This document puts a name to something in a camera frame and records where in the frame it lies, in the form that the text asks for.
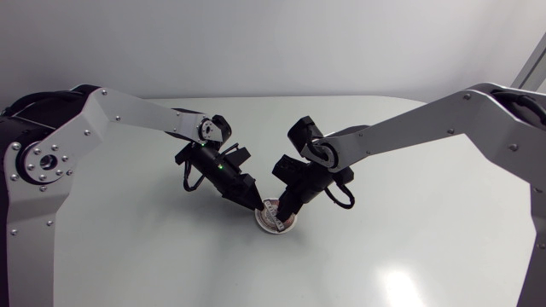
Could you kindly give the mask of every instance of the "white tabletop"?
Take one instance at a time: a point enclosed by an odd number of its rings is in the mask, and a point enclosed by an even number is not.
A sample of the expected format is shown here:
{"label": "white tabletop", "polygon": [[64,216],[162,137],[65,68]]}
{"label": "white tabletop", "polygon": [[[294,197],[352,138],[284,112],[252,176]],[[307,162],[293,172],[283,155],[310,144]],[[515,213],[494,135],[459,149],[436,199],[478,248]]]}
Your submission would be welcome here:
{"label": "white tabletop", "polygon": [[[378,96],[156,101],[222,114],[252,157],[241,167],[262,198],[271,171],[310,115],[323,133],[419,107]],[[204,181],[187,193],[174,155],[186,142],[111,124],[80,162],[59,210],[55,306],[515,306],[531,255],[528,185],[465,136],[377,156],[351,168],[352,210],[325,194],[284,235]],[[195,180],[198,174],[192,174]]]}

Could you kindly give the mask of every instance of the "black cable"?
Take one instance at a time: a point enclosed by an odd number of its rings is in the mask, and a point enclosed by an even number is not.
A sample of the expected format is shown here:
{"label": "black cable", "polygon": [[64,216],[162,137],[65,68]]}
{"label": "black cable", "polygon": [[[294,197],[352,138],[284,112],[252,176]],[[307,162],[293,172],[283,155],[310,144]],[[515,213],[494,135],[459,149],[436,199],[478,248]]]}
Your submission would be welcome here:
{"label": "black cable", "polygon": [[328,161],[328,156],[325,153],[319,152],[315,145],[313,145],[313,131],[307,126],[307,147],[312,154],[316,155],[318,158]]}
{"label": "black cable", "polygon": [[335,196],[330,192],[328,187],[324,189],[324,192],[326,192],[326,195],[337,205],[340,206],[343,209],[351,209],[355,205],[355,197],[352,195],[351,190],[345,186],[345,184],[338,185],[338,188],[340,188],[341,192],[343,192],[345,195],[349,197],[349,205],[344,204],[340,202],[338,199],[335,198]]}
{"label": "black cable", "polygon": [[77,91],[71,90],[62,90],[56,92],[40,92],[30,94],[24,97],[21,97],[16,102],[12,103],[11,106],[6,107],[1,115],[13,116],[14,114],[22,111],[26,107],[32,105],[34,102],[41,101],[47,98],[57,98],[64,101],[73,101],[80,98],[83,94]]}
{"label": "black cable", "polygon": [[217,159],[222,159],[222,158],[225,156],[225,154],[227,154],[228,152],[232,151],[232,150],[235,149],[235,148],[239,149],[239,143],[235,143],[235,144],[231,145],[228,149],[224,150],[224,151],[217,157]]}
{"label": "black cable", "polygon": [[201,175],[201,177],[199,177],[199,179],[197,179],[197,182],[192,187],[190,187],[189,183],[188,183],[189,173],[190,172],[191,172],[191,162],[186,161],[186,163],[184,163],[184,183],[183,183],[183,186],[184,186],[184,189],[186,191],[188,191],[188,192],[195,191],[199,187],[199,185],[203,182],[203,179],[205,179],[205,175]]}

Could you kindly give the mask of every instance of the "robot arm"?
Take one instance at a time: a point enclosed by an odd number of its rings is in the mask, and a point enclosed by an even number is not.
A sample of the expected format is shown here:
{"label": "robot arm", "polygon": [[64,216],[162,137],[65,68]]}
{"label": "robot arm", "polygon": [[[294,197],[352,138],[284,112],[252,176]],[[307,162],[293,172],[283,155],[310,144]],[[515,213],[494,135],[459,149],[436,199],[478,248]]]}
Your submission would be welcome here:
{"label": "robot arm", "polygon": [[[354,204],[345,184],[350,165],[372,154],[466,134],[492,163],[531,185],[531,215],[537,238],[518,306],[545,306],[546,292],[546,95],[478,84],[377,125],[355,126],[323,136],[309,118],[288,137],[310,163],[284,156],[273,173],[287,184],[276,218],[285,222],[325,190],[338,205]],[[336,182],[349,196],[344,205],[328,191]]]}
{"label": "robot arm", "polygon": [[231,134],[221,116],[91,85],[23,97],[0,116],[0,306],[53,306],[55,214],[70,193],[79,159],[102,142],[110,121],[189,141],[178,164],[194,164],[225,198],[263,208],[254,179],[239,168],[248,151],[218,152]]}

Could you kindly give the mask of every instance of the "bolt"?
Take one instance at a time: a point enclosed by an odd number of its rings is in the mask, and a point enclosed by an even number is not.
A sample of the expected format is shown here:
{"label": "bolt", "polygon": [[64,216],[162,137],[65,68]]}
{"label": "bolt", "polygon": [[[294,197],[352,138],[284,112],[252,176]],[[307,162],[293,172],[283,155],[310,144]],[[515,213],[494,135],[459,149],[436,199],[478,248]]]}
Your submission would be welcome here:
{"label": "bolt", "polygon": [[510,144],[510,145],[508,145],[508,149],[510,149],[512,151],[518,151],[518,149],[520,149],[520,147],[518,146],[518,144]]}

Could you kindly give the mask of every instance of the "silver arm link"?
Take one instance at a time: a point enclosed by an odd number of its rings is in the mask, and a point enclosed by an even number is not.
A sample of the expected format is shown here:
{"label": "silver arm link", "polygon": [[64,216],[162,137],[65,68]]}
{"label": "silver arm link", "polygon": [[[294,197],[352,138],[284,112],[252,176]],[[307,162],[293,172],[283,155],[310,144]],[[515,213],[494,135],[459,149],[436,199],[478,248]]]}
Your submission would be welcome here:
{"label": "silver arm link", "polygon": [[537,237],[518,306],[546,306],[546,130],[514,116],[491,96],[493,90],[546,104],[543,94],[478,84],[377,125],[313,142],[317,149],[337,155],[337,164],[320,159],[307,146],[301,155],[337,172],[372,154],[465,134],[489,161],[531,184]]}
{"label": "silver arm link", "polygon": [[[3,159],[9,194],[5,235],[10,306],[53,307],[55,215],[70,193],[79,159],[100,145],[109,121],[198,143],[223,140],[210,115],[179,112],[101,88],[89,95],[78,115],[41,142],[26,148],[11,144]],[[22,168],[17,167],[20,154]]]}

